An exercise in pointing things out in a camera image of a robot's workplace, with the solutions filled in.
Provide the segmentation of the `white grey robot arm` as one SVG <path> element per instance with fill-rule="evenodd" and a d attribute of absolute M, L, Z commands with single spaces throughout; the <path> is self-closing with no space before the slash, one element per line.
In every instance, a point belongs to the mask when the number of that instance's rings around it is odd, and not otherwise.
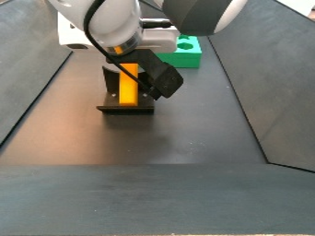
<path fill-rule="evenodd" d="M 236 18 L 247 0 L 153 0 L 164 17 L 144 18 L 138 0 L 48 0 L 57 11 L 58 43 L 89 48 L 98 43 L 112 55 L 146 48 L 176 50 L 177 35 L 208 36 Z"/>

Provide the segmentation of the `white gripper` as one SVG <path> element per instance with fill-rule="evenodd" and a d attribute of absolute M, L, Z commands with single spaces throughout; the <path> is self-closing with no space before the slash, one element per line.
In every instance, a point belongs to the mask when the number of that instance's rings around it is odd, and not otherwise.
<path fill-rule="evenodd" d="M 84 16 L 69 20 L 57 14 L 57 36 L 61 46 L 92 50 L 94 46 L 84 33 Z M 145 29 L 144 23 L 166 23 L 162 18 L 141 18 L 134 12 L 96 13 L 89 22 L 89 33 L 94 42 L 109 54 L 125 54 L 134 49 L 150 49 L 154 53 L 172 53 L 177 48 L 173 27 Z"/>

